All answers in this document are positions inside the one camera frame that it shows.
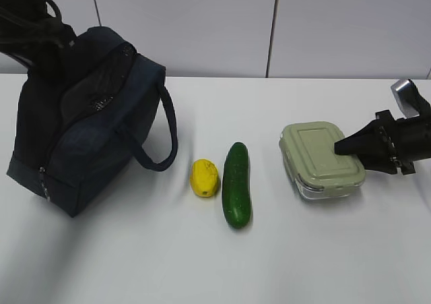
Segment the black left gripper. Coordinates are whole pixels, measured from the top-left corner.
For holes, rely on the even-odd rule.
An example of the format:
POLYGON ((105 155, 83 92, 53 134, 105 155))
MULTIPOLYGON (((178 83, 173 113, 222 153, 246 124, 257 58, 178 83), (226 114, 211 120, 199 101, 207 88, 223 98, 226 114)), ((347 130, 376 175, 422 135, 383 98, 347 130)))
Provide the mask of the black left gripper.
POLYGON ((45 20, 42 25, 38 41, 32 41, 28 47, 27 72, 48 82, 60 82, 65 77, 64 58, 76 34, 69 24, 59 21, 45 20))

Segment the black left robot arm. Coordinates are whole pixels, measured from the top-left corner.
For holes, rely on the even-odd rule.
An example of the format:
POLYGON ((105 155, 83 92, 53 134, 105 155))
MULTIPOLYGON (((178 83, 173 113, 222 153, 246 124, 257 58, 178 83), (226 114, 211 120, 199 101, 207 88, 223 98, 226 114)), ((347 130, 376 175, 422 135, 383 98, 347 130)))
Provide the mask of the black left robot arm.
POLYGON ((1 53, 29 72, 50 82, 63 79, 75 39, 53 0, 1 0, 1 53))

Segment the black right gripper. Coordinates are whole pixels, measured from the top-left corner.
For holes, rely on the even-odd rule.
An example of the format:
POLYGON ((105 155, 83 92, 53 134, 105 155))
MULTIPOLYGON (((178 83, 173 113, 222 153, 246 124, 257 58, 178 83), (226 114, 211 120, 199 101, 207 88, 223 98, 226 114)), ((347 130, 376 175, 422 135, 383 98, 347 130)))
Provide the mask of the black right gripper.
POLYGON ((368 171, 414 174, 414 162, 430 158, 430 116, 394 119, 388 110, 377 112, 375 120, 335 142, 334 152, 355 154, 368 171))

